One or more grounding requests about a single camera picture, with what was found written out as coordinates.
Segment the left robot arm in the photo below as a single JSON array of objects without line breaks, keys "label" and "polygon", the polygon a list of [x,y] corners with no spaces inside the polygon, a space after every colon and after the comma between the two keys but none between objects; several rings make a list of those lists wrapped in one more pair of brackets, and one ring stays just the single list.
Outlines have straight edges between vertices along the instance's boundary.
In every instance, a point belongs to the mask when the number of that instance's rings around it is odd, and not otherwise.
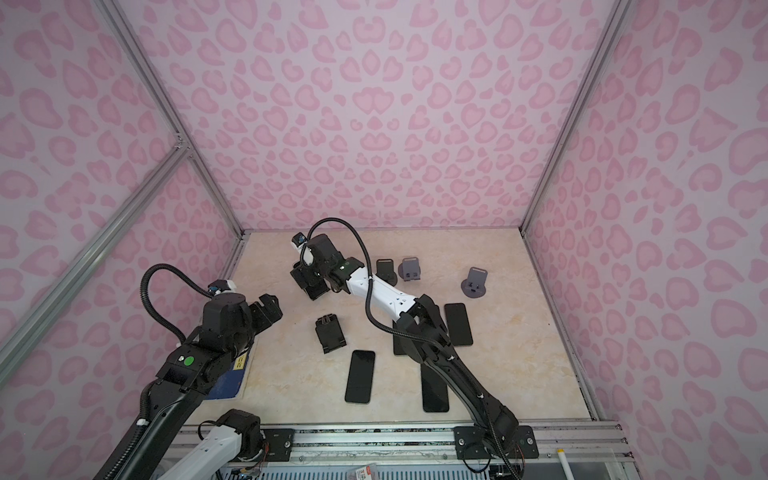
[{"label": "left robot arm", "polygon": [[279,300],[264,294],[250,303],[221,293],[205,303],[202,324],[172,351],[139,396],[139,413],[97,479],[148,479],[187,419],[254,338],[283,316]]}]

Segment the teal-edged phone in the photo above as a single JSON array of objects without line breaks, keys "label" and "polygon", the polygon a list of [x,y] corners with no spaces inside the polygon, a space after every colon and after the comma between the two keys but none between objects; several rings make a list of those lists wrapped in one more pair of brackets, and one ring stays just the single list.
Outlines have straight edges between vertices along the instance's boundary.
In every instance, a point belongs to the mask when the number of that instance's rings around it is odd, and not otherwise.
[{"label": "teal-edged phone", "polygon": [[371,400],[376,353],[369,350],[354,350],[344,400],[347,403],[368,404]]}]

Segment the silver-edged phone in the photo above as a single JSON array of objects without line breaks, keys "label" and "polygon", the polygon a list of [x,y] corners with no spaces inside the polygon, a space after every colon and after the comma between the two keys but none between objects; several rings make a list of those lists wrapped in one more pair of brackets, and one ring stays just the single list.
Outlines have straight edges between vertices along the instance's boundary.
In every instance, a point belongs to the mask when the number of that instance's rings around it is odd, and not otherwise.
[{"label": "silver-edged phone", "polygon": [[468,311],[464,303],[444,305],[445,321],[451,342],[454,346],[472,346],[474,344]]}]

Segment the silver phone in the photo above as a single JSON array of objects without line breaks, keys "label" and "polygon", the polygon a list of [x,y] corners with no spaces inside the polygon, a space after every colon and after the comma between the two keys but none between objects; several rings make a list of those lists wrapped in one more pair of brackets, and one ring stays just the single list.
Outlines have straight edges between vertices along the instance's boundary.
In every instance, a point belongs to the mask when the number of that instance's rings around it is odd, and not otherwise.
[{"label": "silver phone", "polygon": [[402,344],[403,337],[399,335],[399,328],[397,327],[397,323],[395,321],[392,322],[392,329],[396,331],[396,334],[393,335],[393,353],[395,356],[406,356],[407,353],[405,351],[405,348]]}]

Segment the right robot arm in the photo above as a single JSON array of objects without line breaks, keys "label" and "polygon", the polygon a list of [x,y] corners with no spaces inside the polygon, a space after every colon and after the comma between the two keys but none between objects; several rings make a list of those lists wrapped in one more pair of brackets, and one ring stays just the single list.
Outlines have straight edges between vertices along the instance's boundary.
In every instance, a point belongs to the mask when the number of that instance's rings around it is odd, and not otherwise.
[{"label": "right robot arm", "polygon": [[461,360],[431,297],[398,290],[370,272],[368,253],[363,260],[346,257],[325,234],[299,232],[291,242],[299,254],[291,276],[310,299],[329,291],[363,299],[368,321],[397,338],[409,358],[435,372],[462,401],[480,429],[481,444],[500,458],[523,460],[519,420]]}]

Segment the small phone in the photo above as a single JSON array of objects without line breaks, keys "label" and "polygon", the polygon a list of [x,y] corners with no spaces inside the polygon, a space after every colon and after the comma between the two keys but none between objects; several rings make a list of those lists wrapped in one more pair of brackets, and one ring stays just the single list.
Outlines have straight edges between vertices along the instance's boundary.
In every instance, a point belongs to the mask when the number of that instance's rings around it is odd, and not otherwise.
[{"label": "small phone", "polygon": [[429,366],[420,366],[422,408],[426,413],[446,413],[450,410],[448,387]]}]

